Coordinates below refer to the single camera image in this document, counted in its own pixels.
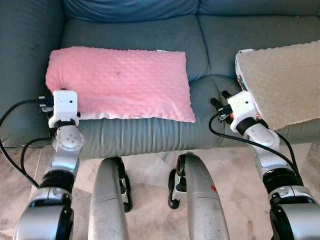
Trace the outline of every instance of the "couch cushion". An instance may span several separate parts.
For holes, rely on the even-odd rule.
[[[198,15],[211,74],[236,78],[239,50],[304,44],[320,39],[316,16]]]
[[[132,23],[71,19],[65,25],[60,46],[182,51],[190,82],[209,73],[207,50],[195,15]]]
[[[199,0],[64,0],[67,17],[128,23],[195,14]]]
[[[198,13],[220,16],[316,14],[320,0],[199,0]]]
[[[223,105],[227,104],[221,95],[221,92],[226,90],[231,95],[235,95],[241,91],[238,81],[225,76],[212,76],[217,86],[220,99]],[[286,126],[282,129],[277,130],[278,133],[282,134],[285,138],[289,140],[291,144],[298,143],[311,143],[317,142],[320,138],[320,119],[315,119],[311,121],[306,121],[302,123],[297,123],[293,125]],[[233,135],[241,137],[238,133],[231,131],[230,126],[225,124],[224,133],[227,135]],[[220,147],[235,147],[243,146],[241,142],[237,142],[231,139],[224,138],[219,145]]]
[[[216,147],[221,138],[213,135],[208,128],[210,117],[216,113],[210,99],[219,97],[212,76],[192,82],[190,94],[196,123],[155,117],[81,120],[79,129],[85,137],[85,145],[80,158],[93,159]],[[221,132],[223,124],[217,121],[214,128]]]

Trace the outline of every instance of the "red mark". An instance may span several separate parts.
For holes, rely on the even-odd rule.
[[[213,189],[213,191],[217,192],[217,189],[215,186],[211,185],[211,188]]]

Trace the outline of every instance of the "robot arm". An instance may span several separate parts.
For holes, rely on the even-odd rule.
[[[56,129],[53,141],[55,154],[15,227],[14,240],[71,239],[74,219],[71,193],[85,138],[77,128],[77,93],[58,90],[53,92],[53,98],[49,127]]]
[[[233,132],[279,152],[279,136],[259,123],[258,111],[249,92],[231,96],[227,102],[232,109],[230,128]],[[281,157],[255,145],[253,148],[255,167],[271,205],[269,214],[273,239],[319,240],[320,205],[303,186],[300,176]]]

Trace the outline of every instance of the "seam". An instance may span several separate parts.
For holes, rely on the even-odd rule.
[[[218,88],[218,85],[217,85],[217,82],[216,82],[215,77],[212,76],[212,78],[213,78],[214,85],[215,85],[215,87],[216,87],[216,89],[217,89],[217,92],[218,92],[219,101],[220,101],[220,103],[221,103],[221,97],[220,97],[220,92],[219,92],[220,90],[219,90],[219,88]],[[224,121],[223,121],[222,123],[223,123],[222,132],[223,132],[223,134],[225,134],[226,123],[225,123]],[[220,142],[219,142],[219,144],[216,146],[216,148],[219,147],[219,146],[222,144],[223,140],[224,140],[224,137],[220,137],[220,138],[221,138],[221,139],[220,139]]]
[[[195,14],[195,17],[196,17],[198,26],[199,26],[199,28],[200,28],[202,40],[203,40],[203,43],[204,43],[204,47],[205,47],[205,51],[206,51],[206,59],[207,59],[207,62],[208,62],[209,75],[210,75],[210,74],[211,74],[211,66],[210,66],[210,61],[209,61],[209,53],[208,53],[208,48],[207,48],[206,40],[205,40],[204,33],[203,33],[203,31],[202,31],[202,28],[201,28],[201,25],[200,25],[200,22],[199,22],[198,14]]]

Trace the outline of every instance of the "white bracket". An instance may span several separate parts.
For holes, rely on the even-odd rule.
[[[58,121],[70,122],[74,120],[79,125],[78,95],[71,90],[56,90],[53,92],[53,116],[49,119],[49,128],[54,128]]]
[[[233,111],[233,121],[230,125],[231,130],[237,133],[236,126],[246,118],[257,118],[257,109],[255,107],[254,101],[251,97],[251,93],[248,91],[242,91],[238,94],[228,98],[228,103],[230,104]]]

